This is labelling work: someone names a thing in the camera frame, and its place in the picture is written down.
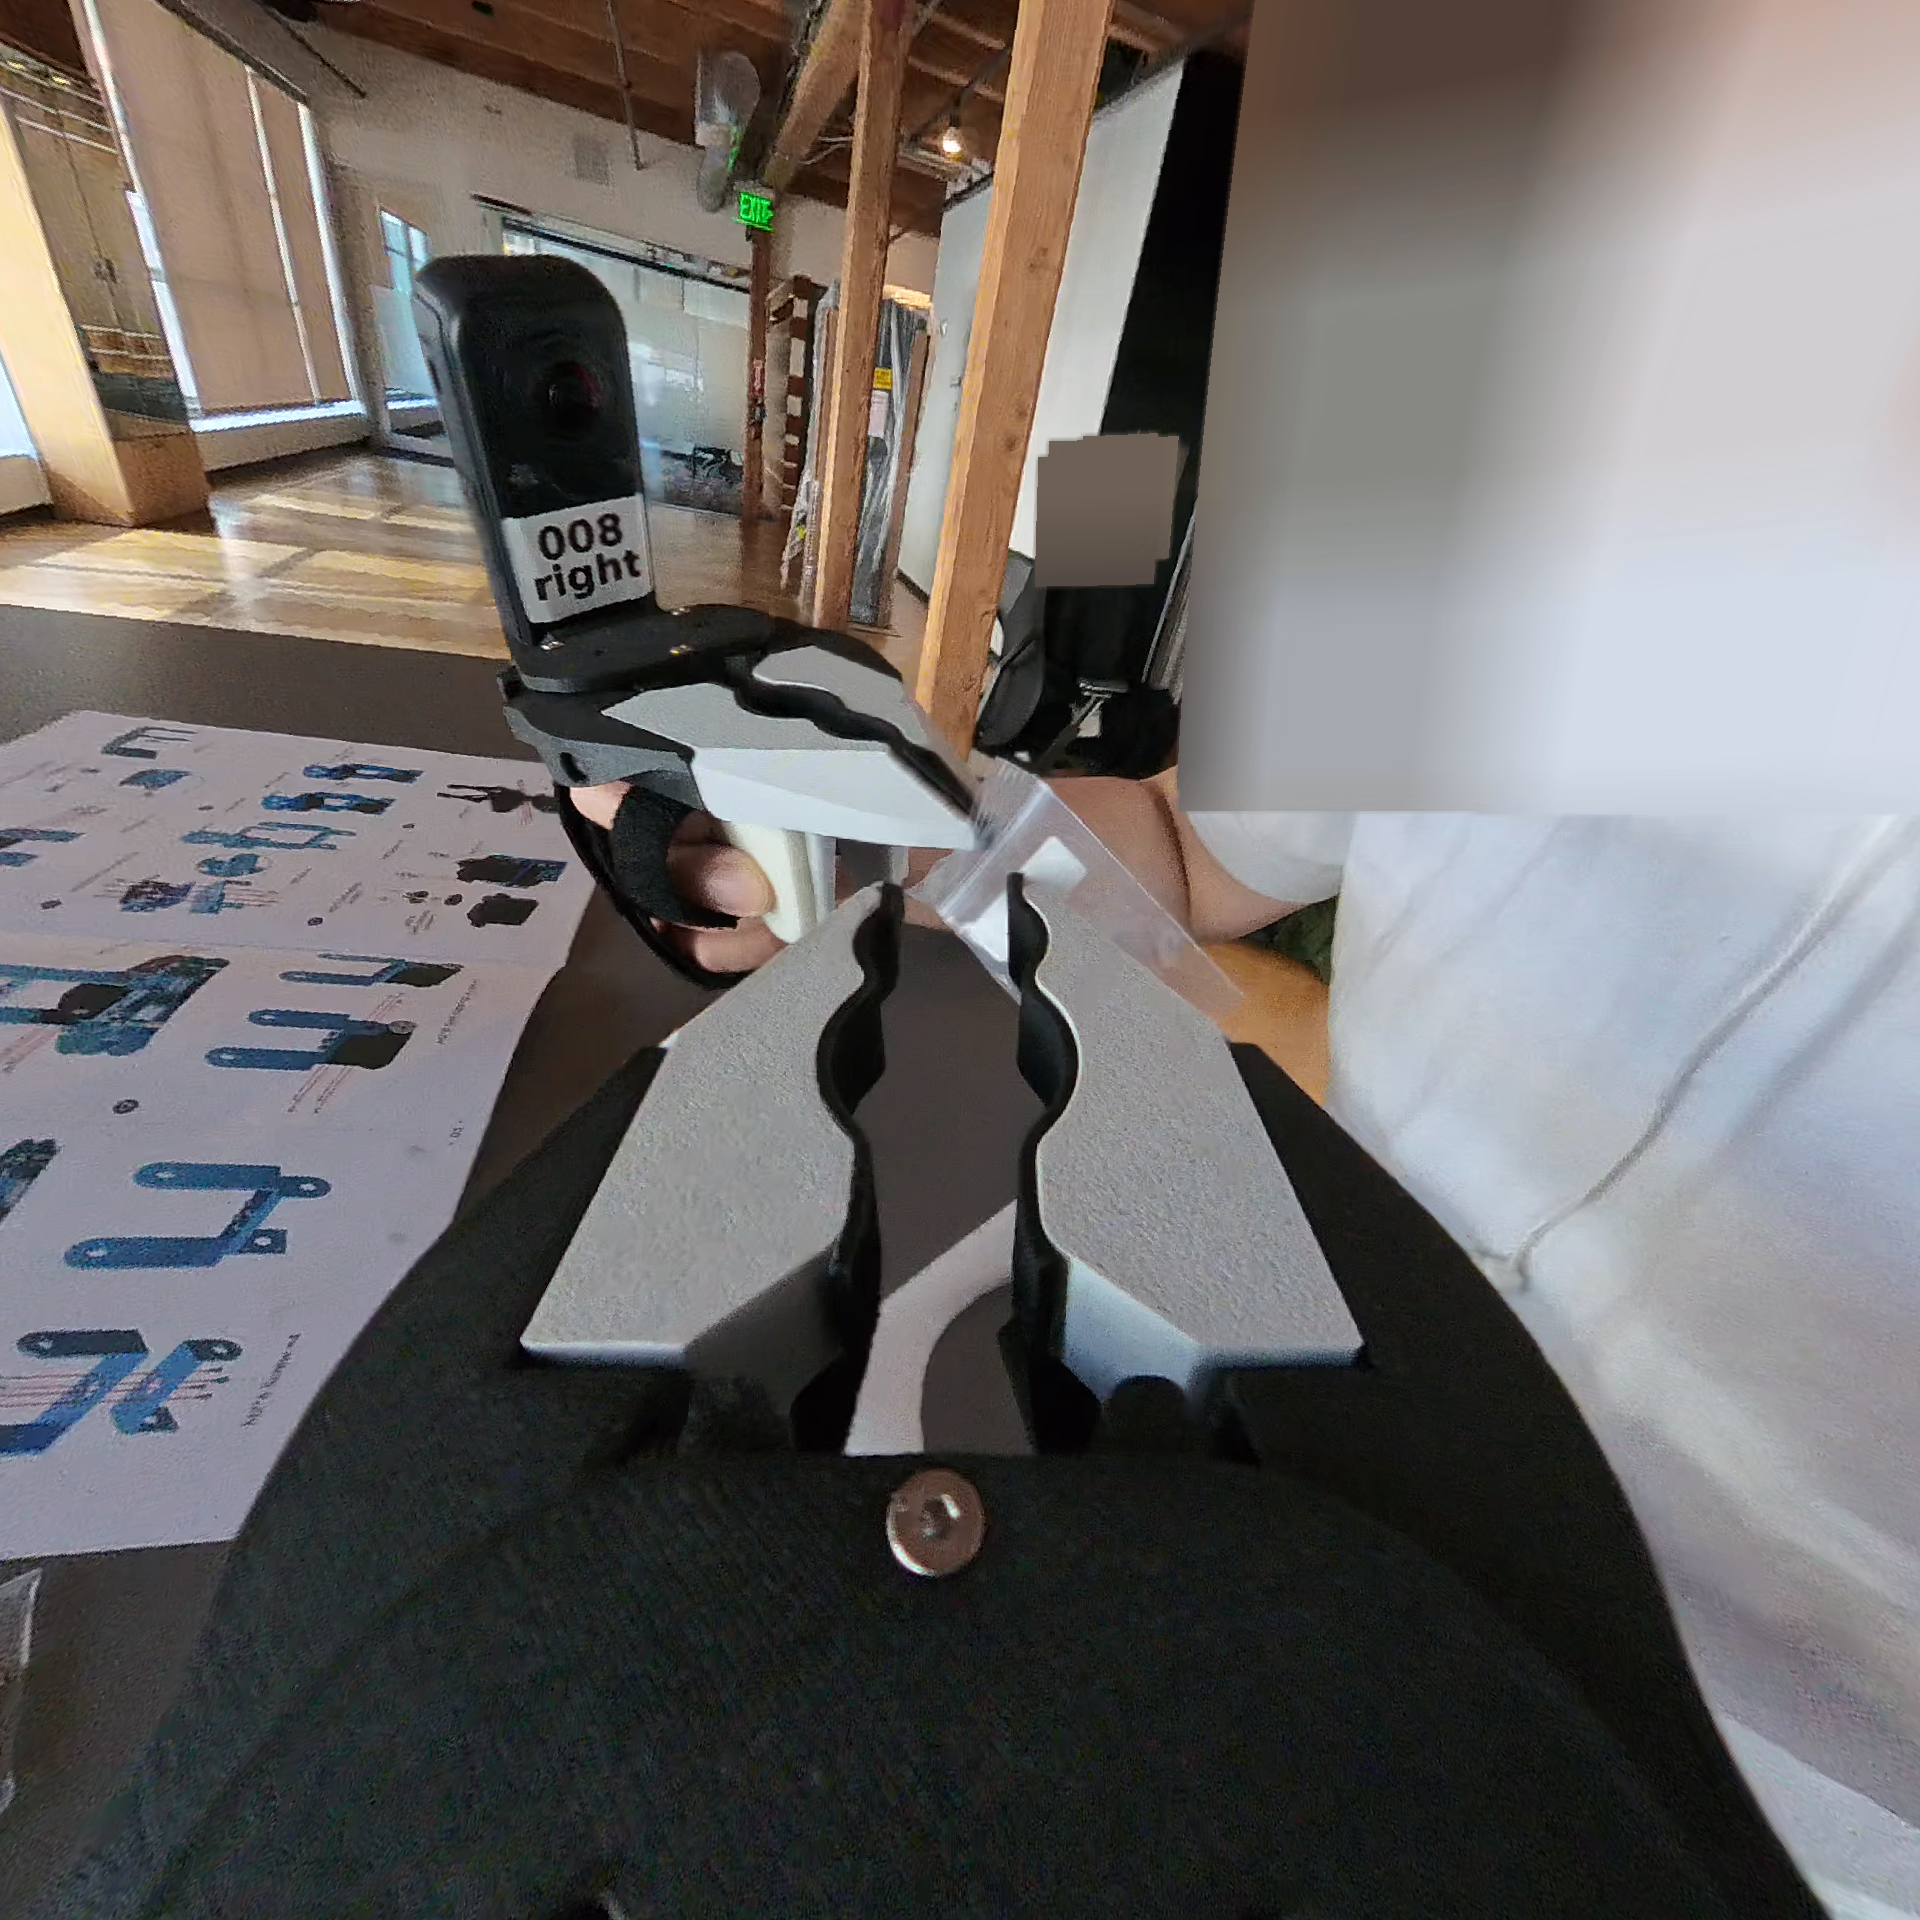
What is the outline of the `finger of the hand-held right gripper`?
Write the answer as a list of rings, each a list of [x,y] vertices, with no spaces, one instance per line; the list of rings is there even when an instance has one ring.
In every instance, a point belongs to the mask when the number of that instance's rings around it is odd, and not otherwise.
[[[612,703],[612,725],[684,747],[701,808],[726,824],[815,832],[885,848],[972,848],[974,798],[948,798],[908,764],[926,747],[920,709],[898,680],[874,683],[892,736],[834,736],[815,718],[761,712],[732,687],[686,683]]]
[[[946,800],[976,798],[972,769],[863,639],[780,631],[746,665],[746,703],[757,712],[801,718],[831,740],[885,750]]]

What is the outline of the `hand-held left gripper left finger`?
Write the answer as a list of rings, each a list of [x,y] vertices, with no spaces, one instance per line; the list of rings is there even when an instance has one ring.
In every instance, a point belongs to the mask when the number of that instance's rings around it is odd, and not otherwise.
[[[904,901],[863,887],[673,1037],[520,1347],[745,1380],[840,1452],[879,1308],[872,1150]]]

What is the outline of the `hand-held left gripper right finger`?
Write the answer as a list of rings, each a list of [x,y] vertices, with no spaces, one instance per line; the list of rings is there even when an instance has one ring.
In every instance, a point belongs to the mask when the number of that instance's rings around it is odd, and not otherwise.
[[[1001,1352],[1039,1453],[1093,1445],[1124,1384],[1225,1422],[1244,1375],[1333,1375],[1361,1333],[1214,1020],[1069,907],[1005,887],[1016,1158]]]

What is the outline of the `clear bag of tiny nuts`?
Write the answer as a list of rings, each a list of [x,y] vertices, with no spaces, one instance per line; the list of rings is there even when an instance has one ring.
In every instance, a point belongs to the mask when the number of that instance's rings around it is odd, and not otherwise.
[[[1063,897],[1197,1013],[1218,1022],[1237,1013],[1240,991],[1221,967],[1039,776],[993,764],[976,790],[974,832],[974,846],[938,855],[908,897],[972,948],[1004,991],[1016,997],[1005,887],[1022,877],[1028,895]]]

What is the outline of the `person's right forearm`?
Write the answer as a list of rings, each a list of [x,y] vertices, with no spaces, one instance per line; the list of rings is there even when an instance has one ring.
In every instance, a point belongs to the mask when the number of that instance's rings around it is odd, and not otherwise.
[[[1197,943],[1234,942],[1330,901],[1353,837],[1344,816],[1194,820],[1175,767],[1148,780],[1055,774],[1046,787]]]

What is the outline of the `dark grey desk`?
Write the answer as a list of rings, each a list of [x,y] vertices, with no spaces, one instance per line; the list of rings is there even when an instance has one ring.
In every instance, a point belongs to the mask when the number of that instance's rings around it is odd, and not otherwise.
[[[492,660],[180,621],[4,609],[4,737],[71,711],[524,757]],[[636,1048],[704,999],[604,903],[518,1044],[449,1217],[463,1217]],[[1014,1067],[1016,1009],[938,931],[908,931],[882,1013],[885,1077],[858,1108],[872,1140],[882,1284],[896,1289],[1014,1198],[1034,1096]],[[40,1559],[2,1831],[2,1915],[28,1915],[178,1695],[226,1542]]]

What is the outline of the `person's right hand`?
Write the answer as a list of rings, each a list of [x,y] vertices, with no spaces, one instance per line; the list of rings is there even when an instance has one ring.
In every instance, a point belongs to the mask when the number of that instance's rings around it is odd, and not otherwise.
[[[780,956],[774,885],[708,814],[609,782],[564,789],[562,819],[612,910],[684,981],[720,991]]]

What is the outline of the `black office chair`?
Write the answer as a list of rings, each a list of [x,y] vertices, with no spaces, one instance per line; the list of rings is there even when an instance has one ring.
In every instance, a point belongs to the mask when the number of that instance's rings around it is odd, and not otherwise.
[[[1173,565],[1145,584],[1041,587],[1009,553],[974,745],[1030,773],[1154,776],[1177,757],[1178,701],[1157,665]]]

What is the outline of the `white foam sheet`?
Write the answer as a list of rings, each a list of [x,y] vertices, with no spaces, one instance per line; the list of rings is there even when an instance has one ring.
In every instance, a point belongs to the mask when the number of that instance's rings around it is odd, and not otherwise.
[[[1016,1207],[1005,1204],[879,1303],[844,1456],[926,1456],[927,1368],[946,1333],[1012,1278]]]

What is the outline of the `robot assembly instruction sheet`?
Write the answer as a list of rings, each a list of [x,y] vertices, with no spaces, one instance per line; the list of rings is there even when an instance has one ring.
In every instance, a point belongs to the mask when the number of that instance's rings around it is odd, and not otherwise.
[[[4,1561],[236,1535],[452,1221],[589,893],[529,761],[4,743]]]

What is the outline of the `wooden rail frame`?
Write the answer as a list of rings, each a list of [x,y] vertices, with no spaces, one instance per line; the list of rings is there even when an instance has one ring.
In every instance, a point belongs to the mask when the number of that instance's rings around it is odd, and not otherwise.
[[[871,382],[865,470],[858,495],[847,617],[885,631],[894,612],[904,495],[913,467],[926,388],[933,299],[886,286],[879,299]],[[761,497],[783,525],[781,583],[800,601],[813,591],[808,520],[823,488],[837,287],[807,276],[770,287],[761,425]]]

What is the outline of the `thick wooden post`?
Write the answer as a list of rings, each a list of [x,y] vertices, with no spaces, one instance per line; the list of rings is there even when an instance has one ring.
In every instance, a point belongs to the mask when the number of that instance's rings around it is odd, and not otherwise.
[[[930,725],[961,758],[974,747],[1110,19],[1110,3],[1028,3],[1014,23],[917,680]]]

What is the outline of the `slim wooden post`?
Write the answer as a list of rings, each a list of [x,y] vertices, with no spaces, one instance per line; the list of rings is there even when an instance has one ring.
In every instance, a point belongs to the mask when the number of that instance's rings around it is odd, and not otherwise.
[[[808,624],[831,632],[847,625],[856,559],[872,349],[885,261],[892,247],[908,3],[858,4],[854,16],[858,33],[847,205],[837,279],[831,359],[823,390],[817,494],[807,535],[813,565]]]

